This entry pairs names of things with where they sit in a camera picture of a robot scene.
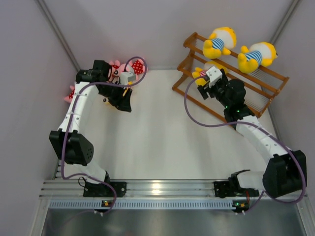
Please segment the yellow plush red stripes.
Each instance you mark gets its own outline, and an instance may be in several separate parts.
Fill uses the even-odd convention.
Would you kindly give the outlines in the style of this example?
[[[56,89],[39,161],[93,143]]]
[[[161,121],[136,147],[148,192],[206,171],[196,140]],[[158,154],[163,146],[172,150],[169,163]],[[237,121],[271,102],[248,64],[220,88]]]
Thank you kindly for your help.
[[[211,60],[211,61],[208,61],[205,64],[203,64],[202,67],[196,67],[192,73],[192,76],[194,78],[199,77],[199,76],[205,76],[205,72],[213,66],[215,66],[218,69],[223,69],[225,71],[225,73],[229,72],[229,69],[227,69],[225,66]]]
[[[104,103],[107,107],[110,107],[110,108],[113,108],[113,109],[116,108],[115,106],[113,106],[113,105],[109,102],[109,100],[108,100],[107,98],[104,98],[104,99],[103,99],[103,103]]]

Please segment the pink plush red dotted dress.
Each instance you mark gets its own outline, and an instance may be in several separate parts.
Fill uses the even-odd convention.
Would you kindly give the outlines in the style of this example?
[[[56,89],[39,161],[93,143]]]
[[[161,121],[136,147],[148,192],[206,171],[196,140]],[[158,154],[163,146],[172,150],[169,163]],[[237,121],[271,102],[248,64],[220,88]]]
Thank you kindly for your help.
[[[125,68],[125,63],[121,63],[119,60],[110,61],[109,64],[112,66],[112,74],[110,80],[116,79],[120,76],[120,73]],[[133,72],[136,76],[136,80],[139,80],[139,75],[147,72],[148,69],[144,65],[144,61],[142,59],[132,59],[126,66],[126,70]]]

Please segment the yellow plush blue stripes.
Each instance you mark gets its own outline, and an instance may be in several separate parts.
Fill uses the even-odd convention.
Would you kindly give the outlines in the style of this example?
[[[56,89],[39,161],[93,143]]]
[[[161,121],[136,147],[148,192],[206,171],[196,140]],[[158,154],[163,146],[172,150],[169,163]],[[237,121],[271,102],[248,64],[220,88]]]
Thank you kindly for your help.
[[[208,59],[218,59],[228,56],[237,45],[237,35],[231,27],[220,27],[212,31],[202,47],[203,56]]]
[[[249,48],[242,46],[237,57],[238,68],[242,73],[249,74],[260,66],[270,66],[277,57],[274,45],[268,42],[255,43]]]

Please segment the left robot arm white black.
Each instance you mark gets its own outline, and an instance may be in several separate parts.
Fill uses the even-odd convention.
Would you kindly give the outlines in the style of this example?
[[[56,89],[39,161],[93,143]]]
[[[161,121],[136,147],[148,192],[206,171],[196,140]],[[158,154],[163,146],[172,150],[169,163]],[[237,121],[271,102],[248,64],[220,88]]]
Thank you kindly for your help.
[[[85,137],[91,107],[98,96],[119,111],[132,111],[130,98],[131,85],[138,76],[131,62],[123,65],[95,60],[92,68],[79,70],[72,87],[72,98],[67,113],[57,130],[52,130],[49,140],[62,167],[74,166],[79,172],[64,179],[85,177],[94,185],[95,192],[107,196],[111,191],[109,175],[93,160],[94,146]]]

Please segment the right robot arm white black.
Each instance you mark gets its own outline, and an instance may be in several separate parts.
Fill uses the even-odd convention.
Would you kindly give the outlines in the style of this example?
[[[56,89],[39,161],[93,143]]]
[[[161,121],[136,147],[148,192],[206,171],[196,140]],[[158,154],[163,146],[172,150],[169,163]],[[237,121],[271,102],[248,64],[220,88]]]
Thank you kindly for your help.
[[[223,69],[211,67],[193,72],[197,89],[203,99],[215,98],[224,106],[225,120],[257,150],[266,163],[264,171],[243,170],[230,177],[230,191],[242,195],[247,189],[265,191],[277,198],[307,186],[306,156],[292,151],[259,123],[245,104],[246,89],[239,79],[229,80]]]

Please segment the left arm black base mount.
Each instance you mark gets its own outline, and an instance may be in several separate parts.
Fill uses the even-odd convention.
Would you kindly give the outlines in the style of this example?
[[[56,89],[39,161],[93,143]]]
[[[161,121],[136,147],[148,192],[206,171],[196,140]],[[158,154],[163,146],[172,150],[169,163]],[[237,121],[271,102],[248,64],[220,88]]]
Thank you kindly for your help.
[[[118,198],[123,197],[126,194],[127,183],[124,181],[113,181],[109,183],[114,190]],[[113,190],[104,184],[95,184],[86,182],[84,186],[84,197],[96,198],[96,197],[114,197]]]

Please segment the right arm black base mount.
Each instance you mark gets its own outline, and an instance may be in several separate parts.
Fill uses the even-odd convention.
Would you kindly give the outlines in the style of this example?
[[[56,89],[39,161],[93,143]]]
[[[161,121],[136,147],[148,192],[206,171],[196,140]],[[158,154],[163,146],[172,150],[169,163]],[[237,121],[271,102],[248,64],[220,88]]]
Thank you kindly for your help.
[[[253,188],[241,188],[237,176],[249,170],[242,170],[232,173],[228,180],[214,181],[215,196],[219,198],[225,197],[258,197],[259,191]]]

